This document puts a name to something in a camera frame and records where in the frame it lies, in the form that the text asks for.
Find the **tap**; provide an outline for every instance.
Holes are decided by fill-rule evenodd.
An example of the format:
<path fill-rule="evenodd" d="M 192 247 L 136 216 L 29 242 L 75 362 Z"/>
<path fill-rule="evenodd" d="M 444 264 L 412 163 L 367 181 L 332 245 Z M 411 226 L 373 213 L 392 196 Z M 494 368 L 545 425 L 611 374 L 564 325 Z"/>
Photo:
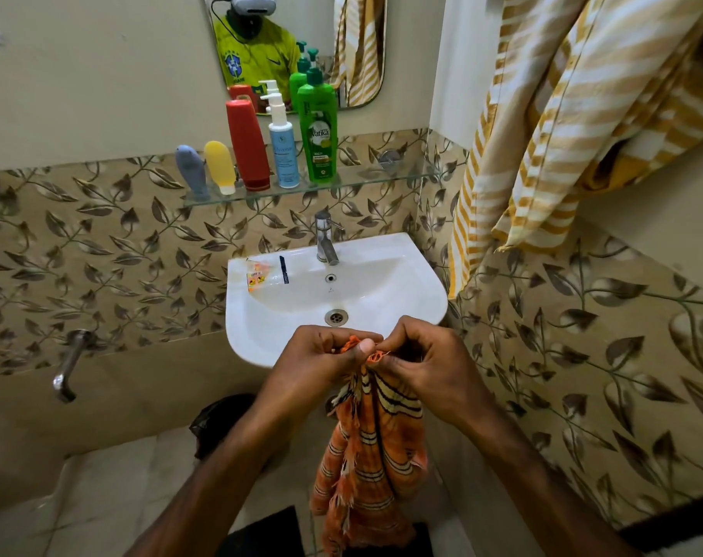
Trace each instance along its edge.
<path fill-rule="evenodd" d="M 336 227 L 343 231 L 344 227 L 331 220 L 331 213 L 328 209 L 323 209 L 315 214 L 315 237 L 318 241 L 317 257 L 321 262 L 328 262 L 329 266 L 336 266 L 339 262 L 339 257 L 334 250 L 334 244 L 331 241 L 331 228 Z"/>
<path fill-rule="evenodd" d="M 96 343 L 96 334 L 91 330 L 72 330 L 68 333 L 67 344 L 70 346 L 63 362 L 60 364 L 60 373 L 52 380 L 52 387 L 58 393 L 62 402 L 75 401 L 76 394 L 68 386 L 68 377 L 73 372 L 78 358 Z"/>

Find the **striped curtain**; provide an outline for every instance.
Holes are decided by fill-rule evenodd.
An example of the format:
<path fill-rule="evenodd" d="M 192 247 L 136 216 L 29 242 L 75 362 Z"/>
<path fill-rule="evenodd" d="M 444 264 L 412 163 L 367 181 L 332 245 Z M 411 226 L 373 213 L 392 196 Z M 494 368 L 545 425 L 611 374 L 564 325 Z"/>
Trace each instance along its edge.
<path fill-rule="evenodd" d="M 334 67 L 331 84 L 343 86 L 346 105 L 370 101 L 380 90 L 381 62 L 377 23 L 384 0 L 334 0 Z"/>
<path fill-rule="evenodd" d="M 505 0 L 450 298 L 493 237 L 554 252 L 581 196 L 637 183 L 701 140 L 703 0 Z"/>

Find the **yellow jersey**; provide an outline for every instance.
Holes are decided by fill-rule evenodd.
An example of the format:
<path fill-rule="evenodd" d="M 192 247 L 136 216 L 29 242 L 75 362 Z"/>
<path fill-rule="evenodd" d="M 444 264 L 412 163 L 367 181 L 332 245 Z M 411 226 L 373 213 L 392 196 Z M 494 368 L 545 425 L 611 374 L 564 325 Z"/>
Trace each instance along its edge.
<path fill-rule="evenodd" d="M 227 87 L 247 84 L 254 93 L 263 96 L 266 86 L 259 80 L 276 80 L 282 99 L 290 101 L 290 75 L 297 72 L 300 48 L 287 29 L 264 17 L 259 34 L 246 40 L 223 16 L 222 23 L 213 19 L 213 31 Z"/>

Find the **hand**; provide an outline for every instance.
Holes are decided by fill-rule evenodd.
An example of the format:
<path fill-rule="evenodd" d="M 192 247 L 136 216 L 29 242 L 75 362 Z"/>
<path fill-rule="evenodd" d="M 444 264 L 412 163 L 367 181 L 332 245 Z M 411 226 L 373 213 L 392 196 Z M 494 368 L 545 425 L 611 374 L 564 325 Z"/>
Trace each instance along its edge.
<path fill-rule="evenodd" d="M 362 339 L 343 354 L 332 354 L 354 335 Z M 360 330 L 301 326 L 274 364 L 252 411 L 280 422 L 290 434 L 297 430 L 328 389 L 372 354 L 382 336 Z"/>
<path fill-rule="evenodd" d="M 404 316 L 377 349 L 392 353 L 376 369 L 399 376 L 431 412 L 461 431 L 473 418 L 479 420 L 496 410 L 493 394 L 454 330 Z M 394 355 L 401 349 L 419 350 L 422 361 L 408 362 Z"/>

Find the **white sink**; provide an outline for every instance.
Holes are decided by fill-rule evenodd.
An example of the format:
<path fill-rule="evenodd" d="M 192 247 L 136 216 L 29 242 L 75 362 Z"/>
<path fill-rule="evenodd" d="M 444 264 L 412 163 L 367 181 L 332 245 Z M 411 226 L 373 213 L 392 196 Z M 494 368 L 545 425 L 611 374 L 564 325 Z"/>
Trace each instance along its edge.
<path fill-rule="evenodd" d="M 227 263 L 225 331 L 235 353 L 247 362 L 272 367 L 301 325 L 325 326 L 328 311 L 342 309 L 342 325 L 386 337 L 402 315 L 439 324 L 447 293 L 429 263 L 405 233 L 334 243 L 339 263 L 316 258 L 316 246 L 251 256 L 280 265 L 287 284 L 248 292 L 245 258 Z"/>

